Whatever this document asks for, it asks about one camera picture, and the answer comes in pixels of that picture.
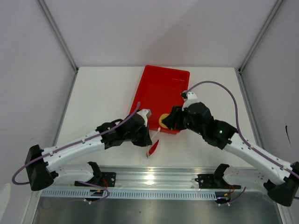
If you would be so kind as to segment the red chili pepper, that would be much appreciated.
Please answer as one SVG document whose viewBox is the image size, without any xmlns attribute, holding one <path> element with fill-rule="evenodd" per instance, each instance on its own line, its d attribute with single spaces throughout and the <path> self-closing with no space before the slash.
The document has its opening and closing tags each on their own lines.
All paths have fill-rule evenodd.
<svg viewBox="0 0 299 224">
<path fill-rule="evenodd" d="M 154 143 L 154 145 L 149 149 L 149 151 L 148 151 L 148 155 L 149 155 L 149 156 L 151 156 L 151 155 L 155 152 L 155 150 L 156 150 L 158 144 L 159 144 L 159 140 L 157 140 L 157 141 Z"/>
</svg>

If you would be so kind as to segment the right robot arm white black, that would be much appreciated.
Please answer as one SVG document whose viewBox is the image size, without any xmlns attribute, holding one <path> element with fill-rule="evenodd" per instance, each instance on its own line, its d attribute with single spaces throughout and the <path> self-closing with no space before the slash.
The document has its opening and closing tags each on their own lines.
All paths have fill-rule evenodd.
<svg viewBox="0 0 299 224">
<path fill-rule="evenodd" d="M 189 129 L 200 134 L 207 144 L 230 152 L 255 167 L 266 177 L 262 188 L 278 204 L 289 207 L 296 199 L 299 163 L 281 160 L 250 143 L 235 127 L 214 119 L 203 103 L 194 103 L 187 108 L 173 106 L 170 114 L 161 122 L 170 130 Z"/>
</svg>

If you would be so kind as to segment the clear zip top bag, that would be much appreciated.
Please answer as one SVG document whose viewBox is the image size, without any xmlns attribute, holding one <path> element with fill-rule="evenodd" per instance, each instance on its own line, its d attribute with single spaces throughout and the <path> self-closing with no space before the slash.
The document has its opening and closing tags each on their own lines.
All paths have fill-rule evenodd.
<svg viewBox="0 0 299 224">
<path fill-rule="evenodd" d="M 154 133 L 154 135 L 151 137 L 151 142 L 152 142 L 152 144 L 150 145 L 150 146 L 148 146 L 148 148 L 147 148 L 147 152 L 146 152 L 146 157 L 147 158 L 150 158 L 151 156 L 149 156 L 148 155 L 148 151 L 149 151 L 149 149 L 154 145 L 154 143 L 157 141 L 157 140 L 159 140 L 159 137 L 160 137 L 160 131 L 161 131 L 161 128 L 159 127 L 158 128 L 158 130 Z"/>
</svg>

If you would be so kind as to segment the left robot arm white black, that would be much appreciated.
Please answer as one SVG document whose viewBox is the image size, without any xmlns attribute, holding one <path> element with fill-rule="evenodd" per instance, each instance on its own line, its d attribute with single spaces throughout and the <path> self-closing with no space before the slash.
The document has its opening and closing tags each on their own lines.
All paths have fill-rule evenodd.
<svg viewBox="0 0 299 224">
<path fill-rule="evenodd" d="M 58 179 L 58 169 L 62 165 L 89 153 L 118 147 L 123 142 L 138 147 L 152 144 L 147 116 L 136 113 L 124 120 L 103 123 L 91 133 L 63 146 L 30 147 L 25 165 L 31 190 L 39 191 L 52 185 Z"/>
</svg>

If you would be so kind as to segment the yellow bell pepper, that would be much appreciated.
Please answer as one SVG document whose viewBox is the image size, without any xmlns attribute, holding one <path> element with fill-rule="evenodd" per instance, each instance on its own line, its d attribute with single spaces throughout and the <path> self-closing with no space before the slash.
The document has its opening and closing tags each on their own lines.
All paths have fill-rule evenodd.
<svg viewBox="0 0 299 224">
<path fill-rule="evenodd" d="M 160 116 L 159 118 L 159 125 L 162 127 L 162 128 L 165 128 L 165 129 L 168 129 L 168 127 L 162 122 L 163 119 L 167 118 L 169 116 L 168 113 L 164 113 Z"/>
</svg>

